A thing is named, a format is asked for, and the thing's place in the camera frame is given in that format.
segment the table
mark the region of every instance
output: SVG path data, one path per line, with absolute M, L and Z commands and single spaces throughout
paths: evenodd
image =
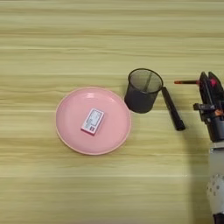
M 224 81 L 223 10 L 218 0 L 0 1 L 0 223 L 213 223 L 199 90 L 173 81 L 202 71 Z M 187 129 L 173 128 L 160 94 L 150 113 L 132 113 L 120 149 L 68 149 L 59 101 L 86 86 L 123 97 L 138 67 L 161 74 Z

